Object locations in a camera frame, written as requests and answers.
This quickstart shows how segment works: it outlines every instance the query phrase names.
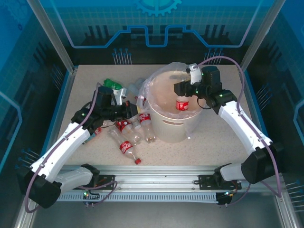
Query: green bottle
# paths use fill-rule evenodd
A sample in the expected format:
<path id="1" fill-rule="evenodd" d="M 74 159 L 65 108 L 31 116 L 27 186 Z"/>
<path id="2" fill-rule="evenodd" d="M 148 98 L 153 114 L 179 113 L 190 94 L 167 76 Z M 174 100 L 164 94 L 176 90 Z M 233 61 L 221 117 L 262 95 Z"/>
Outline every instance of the green bottle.
<path id="1" fill-rule="evenodd" d="M 115 89 L 115 90 L 120 90 L 122 89 L 122 85 L 117 83 L 117 82 L 114 82 L 112 81 L 111 79 L 107 78 L 105 81 L 104 81 L 104 86 L 106 87 L 109 87 L 111 89 Z"/>

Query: plastic bottle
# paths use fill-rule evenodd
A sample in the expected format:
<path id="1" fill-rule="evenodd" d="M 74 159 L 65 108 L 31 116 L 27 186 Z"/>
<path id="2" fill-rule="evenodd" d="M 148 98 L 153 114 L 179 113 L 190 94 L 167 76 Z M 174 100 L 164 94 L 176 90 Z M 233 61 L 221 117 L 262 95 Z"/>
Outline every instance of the plastic bottle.
<path id="1" fill-rule="evenodd" d="M 186 111 L 189 108 L 189 98 L 185 96 L 178 96 L 176 98 L 175 107 L 177 110 Z"/>
<path id="2" fill-rule="evenodd" d="M 144 81 L 144 78 L 138 78 L 134 84 L 129 85 L 128 91 L 134 94 L 135 97 L 138 97 L 139 90 L 142 87 Z"/>
<path id="3" fill-rule="evenodd" d="M 134 84 L 130 84 L 128 87 L 128 91 L 135 95 L 135 97 L 138 97 L 139 90 Z"/>
<path id="4" fill-rule="evenodd" d="M 141 126 L 143 128 L 144 137 L 148 143 L 152 143 L 155 141 L 156 136 L 152 128 L 151 117 L 150 114 L 140 114 L 138 116 Z"/>
<path id="5" fill-rule="evenodd" d="M 120 133 L 128 139 L 134 146 L 140 144 L 142 137 L 139 133 L 132 130 L 132 123 L 123 120 L 116 122 L 115 126 L 120 131 Z"/>
<path id="6" fill-rule="evenodd" d="M 129 119 L 132 123 L 132 128 L 136 131 L 138 131 L 142 126 L 138 121 L 138 115 L 133 116 L 132 118 Z"/>
<path id="7" fill-rule="evenodd" d="M 134 160 L 136 165 L 142 162 L 140 158 L 135 155 L 135 148 L 127 139 L 125 139 L 121 135 L 117 128 L 114 127 L 113 129 L 109 130 L 109 134 L 118 143 L 119 149 L 121 150 L 124 156 Z"/>
<path id="8" fill-rule="evenodd" d="M 104 86 L 106 87 L 109 87 L 111 89 L 115 89 L 115 90 L 120 90 L 122 89 L 122 85 L 115 82 L 115 81 L 112 81 L 111 79 L 107 78 L 105 81 L 104 81 Z"/>

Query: red label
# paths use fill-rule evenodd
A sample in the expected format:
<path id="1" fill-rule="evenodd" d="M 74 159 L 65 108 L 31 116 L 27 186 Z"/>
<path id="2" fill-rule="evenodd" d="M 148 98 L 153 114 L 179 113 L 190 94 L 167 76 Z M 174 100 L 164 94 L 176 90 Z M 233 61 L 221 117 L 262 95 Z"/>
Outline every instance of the red label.
<path id="1" fill-rule="evenodd" d="M 139 115 L 139 122 L 145 121 L 145 120 L 150 120 L 150 114 L 143 113 Z"/>
<path id="2" fill-rule="evenodd" d="M 133 146 L 129 141 L 125 141 L 120 145 L 119 149 L 123 152 L 123 154 L 125 154 L 126 151 L 132 147 Z"/>
<path id="3" fill-rule="evenodd" d="M 101 127 L 98 127 L 98 128 L 95 130 L 95 134 L 98 135 L 98 134 L 100 134 L 100 132 L 101 132 Z"/>
<path id="4" fill-rule="evenodd" d="M 115 123 L 115 126 L 118 128 L 118 130 L 119 130 L 120 132 L 122 132 L 123 129 L 124 129 L 127 125 L 129 125 L 129 124 L 131 124 L 131 122 L 129 122 L 129 121 L 127 121 L 127 120 L 123 120 L 123 121 L 117 121 L 117 122 Z"/>
<path id="5" fill-rule="evenodd" d="M 186 111 L 189 107 L 189 101 L 186 101 L 186 102 L 176 101 L 175 107 L 177 110 Z"/>

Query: coca-cola bottle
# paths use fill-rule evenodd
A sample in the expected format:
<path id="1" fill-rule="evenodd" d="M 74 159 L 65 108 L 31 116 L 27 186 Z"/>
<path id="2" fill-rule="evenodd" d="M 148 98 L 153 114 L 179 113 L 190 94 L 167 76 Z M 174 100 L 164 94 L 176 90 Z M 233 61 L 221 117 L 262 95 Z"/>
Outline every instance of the coca-cola bottle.
<path id="1" fill-rule="evenodd" d="M 136 131 L 138 131 L 142 126 L 138 121 L 138 115 L 133 116 L 132 118 L 129 119 L 132 123 L 132 128 Z"/>
<path id="2" fill-rule="evenodd" d="M 143 128 L 144 138 L 148 143 L 152 143 L 155 141 L 156 136 L 152 128 L 151 117 L 150 114 L 143 113 L 138 116 L 139 122 Z"/>
<path id="3" fill-rule="evenodd" d="M 119 149 L 126 157 L 134 160 L 135 164 L 138 165 L 142 162 L 136 155 L 135 155 L 135 148 L 132 144 L 122 136 L 117 128 L 113 128 L 109 130 L 110 136 L 118 143 Z"/>
<path id="4" fill-rule="evenodd" d="M 134 146 L 138 145 L 141 142 L 142 136 L 132 129 L 132 123 L 130 121 L 118 121 L 116 122 L 115 126 L 118 128 L 121 134 L 126 137 L 127 140 L 129 140 Z"/>

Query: gear logo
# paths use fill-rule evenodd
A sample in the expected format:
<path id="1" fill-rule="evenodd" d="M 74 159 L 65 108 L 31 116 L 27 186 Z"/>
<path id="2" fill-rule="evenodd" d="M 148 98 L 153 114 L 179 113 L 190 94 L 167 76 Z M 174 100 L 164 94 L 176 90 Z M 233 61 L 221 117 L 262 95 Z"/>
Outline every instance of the gear logo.
<path id="1" fill-rule="evenodd" d="M 177 9 L 177 4 L 181 4 L 181 0 L 136 0 L 138 10 L 142 13 L 148 13 L 149 16 L 158 15 L 165 16 L 165 13 L 171 13 L 172 9 Z"/>

